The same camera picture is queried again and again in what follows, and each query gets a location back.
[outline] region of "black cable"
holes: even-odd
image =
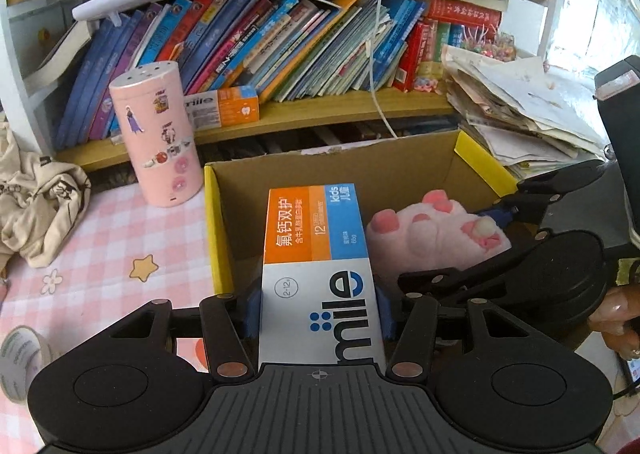
[[[616,394],[614,394],[613,395],[613,399],[617,400],[619,398],[622,398],[623,396],[627,396],[628,394],[631,394],[632,392],[634,392],[634,390],[636,390],[638,387],[640,387],[640,378],[638,378],[631,385],[627,386],[625,389],[623,389],[620,392],[617,392]]]

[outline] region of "beige cloth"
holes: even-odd
[[[18,149],[0,123],[0,270],[16,252],[48,266],[89,205],[91,182],[77,165]]]

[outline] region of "yellow tape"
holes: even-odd
[[[455,151],[498,196],[516,192],[517,180],[463,130],[458,134]]]
[[[234,281],[231,275],[225,224],[222,219],[220,189],[216,173],[209,165],[204,167],[204,195],[213,291],[214,294],[233,293]]]

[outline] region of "plush pig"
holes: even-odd
[[[407,272],[466,270],[511,247],[491,217],[468,214],[444,190],[398,213],[378,212],[366,234],[371,269],[389,283]]]

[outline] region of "phone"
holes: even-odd
[[[618,356],[618,360],[620,361],[620,366],[622,367],[622,371],[625,374],[625,380],[628,386],[634,384],[638,378],[640,378],[640,358],[634,358],[633,360],[624,360],[622,357]],[[634,389],[629,394],[636,394],[639,389]]]

